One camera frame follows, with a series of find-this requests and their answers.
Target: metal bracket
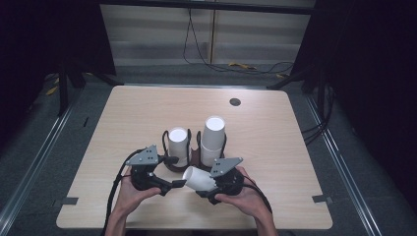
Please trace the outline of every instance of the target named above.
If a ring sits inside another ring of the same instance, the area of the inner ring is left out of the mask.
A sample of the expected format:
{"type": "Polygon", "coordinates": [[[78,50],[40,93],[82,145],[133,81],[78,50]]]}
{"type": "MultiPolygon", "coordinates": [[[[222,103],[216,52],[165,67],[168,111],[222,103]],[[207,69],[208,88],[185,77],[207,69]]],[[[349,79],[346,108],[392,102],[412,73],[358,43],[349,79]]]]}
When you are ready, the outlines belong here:
{"type": "Polygon", "coordinates": [[[232,158],[217,158],[214,160],[214,165],[211,168],[210,178],[216,178],[222,175],[225,175],[236,165],[243,161],[242,157],[232,157],[232,158]]]}
{"type": "Polygon", "coordinates": [[[126,161],[126,165],[157,165],[158,163],[159,157],[157,155],[156,145],[145,148],[126,161]]]}

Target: forearm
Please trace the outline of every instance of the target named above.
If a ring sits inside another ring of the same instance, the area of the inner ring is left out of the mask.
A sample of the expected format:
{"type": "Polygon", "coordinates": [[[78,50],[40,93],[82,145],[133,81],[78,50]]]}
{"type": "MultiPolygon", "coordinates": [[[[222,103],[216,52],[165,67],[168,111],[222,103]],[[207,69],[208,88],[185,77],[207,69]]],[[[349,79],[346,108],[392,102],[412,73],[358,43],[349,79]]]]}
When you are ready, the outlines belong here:
{"type": "Polygon", "coordinates": [[[107,229],[105,236],[123,236],[125,235],[126,229],[126,218],[117,212],[112,212],[108,218],[107,229]]]}
{"type": "Polygon", "coordinates": [[[254,218],[259,236],[278,236],[275,224],[273,223],[273,216],[270,212],[254,216],[254,218]]]}

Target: white wall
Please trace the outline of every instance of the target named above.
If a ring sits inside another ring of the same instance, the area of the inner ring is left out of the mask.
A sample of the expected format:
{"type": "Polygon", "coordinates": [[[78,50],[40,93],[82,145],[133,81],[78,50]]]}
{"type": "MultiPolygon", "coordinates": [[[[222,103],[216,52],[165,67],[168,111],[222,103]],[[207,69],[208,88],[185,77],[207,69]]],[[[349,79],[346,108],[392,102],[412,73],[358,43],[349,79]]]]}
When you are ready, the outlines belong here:
{"type": "MultiPolygon", "coordinates": [[[[312,7],[315,3],[314,0],[225,2],[301,7],[312,7]]],[[[186,9],[102,5],[101,12],[116,66],[186,63],[183,59],[189,22],[186,9]]],[[[293,61],[309,17],[192,10],[192,19],[207,61],[258,64],[293,61]]],[[[201,61],[191,31],[188,41],[187,59],[201,61]]]]}

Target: black metal pole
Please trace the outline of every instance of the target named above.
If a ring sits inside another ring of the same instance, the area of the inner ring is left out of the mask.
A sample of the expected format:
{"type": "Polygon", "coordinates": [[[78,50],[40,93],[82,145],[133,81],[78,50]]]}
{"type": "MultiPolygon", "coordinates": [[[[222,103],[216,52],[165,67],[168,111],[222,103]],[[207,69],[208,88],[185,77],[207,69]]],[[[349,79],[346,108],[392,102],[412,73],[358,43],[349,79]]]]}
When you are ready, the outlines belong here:
{"type": "Polygon", "coordinates": [[[95,3],[105,5],[122,5],[122,6],[146,6],[146,7],[163,7],[163,8],[186,8],[186,9],[206,9],[206,10],[224,10],[237,12],[261,12],[261,13],[281,13],[296,15],[329,15],[331,11],[305,7],[287,7],[261,4],[241,4],[241,3],[220,3],[207,1],[162,1],[162,0],[85,0],[70,1],[72,3],[95,3]]]}

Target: gray carpet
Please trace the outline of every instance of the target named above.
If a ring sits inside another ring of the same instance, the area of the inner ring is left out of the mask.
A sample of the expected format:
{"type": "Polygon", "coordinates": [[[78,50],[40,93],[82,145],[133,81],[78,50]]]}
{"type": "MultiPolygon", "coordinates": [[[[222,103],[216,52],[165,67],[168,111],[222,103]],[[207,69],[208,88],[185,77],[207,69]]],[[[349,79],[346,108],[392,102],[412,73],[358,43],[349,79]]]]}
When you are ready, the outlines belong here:
{"type": "MultiPolygon", "coordinates": [[[[265,71],[270,65],[259,65],[258,68],[265,71]]],[[[280,65],[274,69],[285,68],[285,65],[280,65]]],[[[279,81],[275,74],[251,76],[220,73],[204,65],[120,67],[117,73],[117,80],[130,84],[265,87],[279,81]]],[[[99,229],[58,228],[55,221],[60,207],[53,205],[56,200],[67,196],[112,89],[92,76],[86,78],[88,83],[81,91],[73,113],[8,235],[98,235],[100,232],[99,229]]],[[[300,129],[306,130],[316,124],[305,95],[301,93],[301,85],[301,82],[292,83],[283,90],[289,95],[300,129]]],[[[56,120],[59,95],[44,95],[50,87],[51,84],[45,84],[45,90],[34,103],[19,133],[1,152],[0,177],[3,182],[0,187],[0,207],[9,200],[56,120]]],[[[383,235],[417,235],[415,214],[383,169],[368,154],[360,139],[354,135],[337,102],[333,107],[329,129],[383,235]]],[[[314,231],[279,229],[280,235],[368,235],[322,138],[311,143],[308,151],[324,194],[333,199],[333,203],[328,206],[333,227],[330,230],[314,231]]]]}

